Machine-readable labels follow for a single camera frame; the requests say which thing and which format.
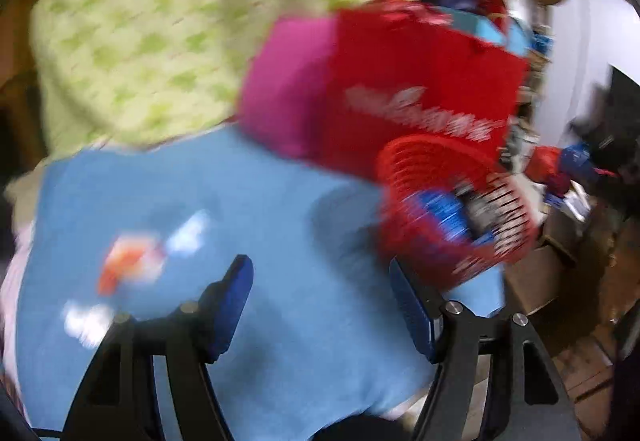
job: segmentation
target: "red plastic basket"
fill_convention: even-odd
[[[441,290],[455,287],[498,262],[519,261],[536,237],[527,202],[507,172],[484,154],[454,140],[424,134],[393,140],[378,156],[378,177],[385,187],[383,250],[398,255],[425,283]],[[460,178],[470,180],[499,213],[491,244],[446,241],[433,221],[418,218],[414,204],[407,200],[419,190],[451,190]]]

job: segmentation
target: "cardboard box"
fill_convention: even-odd
[[[533,249],[504,270],[504,279],[527,315],[542,309],[558,296],[564,265],[552,246]]]
[[[578,233],[575,221],[558,208],[551,208],[542,228],[542,244],[551,244],[576,261]]]

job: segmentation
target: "metal screw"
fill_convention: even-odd
[[[183,313],[191,314],[198,310],[198,303],[193,300],[187,300],[187,302],[183,302],[180,304],[180,311]]]
[[[513,320],[513,323],[519,326],[525,326],[529,323],[529,319],[523,315],[522,313],[515,313],[512,317],[511,320]]]
[[[131,318],[131,315],[129,313],[120,312],[113,317],[113,321],[116,322],[117,324],[123,324],[130,318]]]
[[[462,313],[462,304],[460,302],[456,302],[455,300],[449,300],[445,305],[444,305],[444,309],[446,309],[447,311],[449,311],[449,313],[452,313],[454,315],[459,315],[460,313]]]

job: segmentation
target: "red fabric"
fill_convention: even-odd
[[[504,34],[509,33],[511,18],[504,0],[478,0],[478,13],[491,20]]]
[[[565,172],[551,174],[546,180],[546,191],[556,197],[563,198],[571,188],[571,177]]]
[[[432,14],[401,0],[338,13],[319,164],[374,180],[382,148],[420,132],[497,160],[526,61]]]
[[[553,174],[558,172],[558,157],[561,150],[554,146],[538,146],[533,151],[524,175],[534,183],[546,183]]]

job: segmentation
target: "green patterned cloth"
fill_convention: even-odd
[[[216,125],[233,114],[278,17],[362,1],[40,0],[31,45],[50,151],[148,145]]]

